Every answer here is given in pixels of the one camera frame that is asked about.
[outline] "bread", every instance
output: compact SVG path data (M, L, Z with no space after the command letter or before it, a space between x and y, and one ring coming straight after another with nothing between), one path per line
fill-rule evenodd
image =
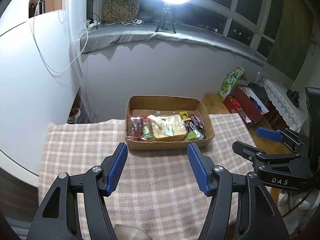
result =
M159 118L162 120L162 124L151 122L154 141L172 142L184 140L187 130L180 115L161 116Z

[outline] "bolt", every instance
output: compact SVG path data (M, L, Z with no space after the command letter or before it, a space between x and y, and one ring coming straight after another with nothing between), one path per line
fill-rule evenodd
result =
M92 168L92 171L93 171L93 172L99 172L99 171L101 171L101 167L100 167L100 166L94 166L94 167Z
M66 176L67 176L67 174L65 172L62 172L59 174L60 179L64 179Z
M214 167L214 170L216 172L221 172L221 171L223 171L223 168L221 166L217 165L217 166Z
M255 174L253 171L250 171L249 172L249 177L254 179L254 178L257 177L257 174Z

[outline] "pink and white checkered cloth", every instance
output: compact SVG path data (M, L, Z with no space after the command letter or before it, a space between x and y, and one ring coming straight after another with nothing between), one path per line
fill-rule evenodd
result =
M204 155L232 173L245 175L252 163L233 153L236 140L255 146L238 114L210 115L215 138ZM95 124L52 125L44 145L39 177L39 201L60 172L85 173L112 155L124 142L125 120ZM211 198L201 192L187 150L129 151L117 190L105 198L112 224L145 230L153 240L198 239ZM82 237L90 239L83 194L78 194ZM236 220L233 194L230 221Z

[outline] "leopard print cushion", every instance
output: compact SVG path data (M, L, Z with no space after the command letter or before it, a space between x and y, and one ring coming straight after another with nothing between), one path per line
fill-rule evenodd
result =
M141 0L103 0L102 20L107 23L132 21L137 18Z

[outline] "light stand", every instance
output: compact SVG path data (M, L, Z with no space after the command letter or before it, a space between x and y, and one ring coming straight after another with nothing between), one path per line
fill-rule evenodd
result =
M159 31L159 28L161 28L161 30L167 30L166 28L164 28L167 19L169 20L169 23L171 23L172 25L173 33L176 33L176 29L174 28L174 18L170 11L170 4L165 2L164 12L162 13L158 26L156 28L156 33Z

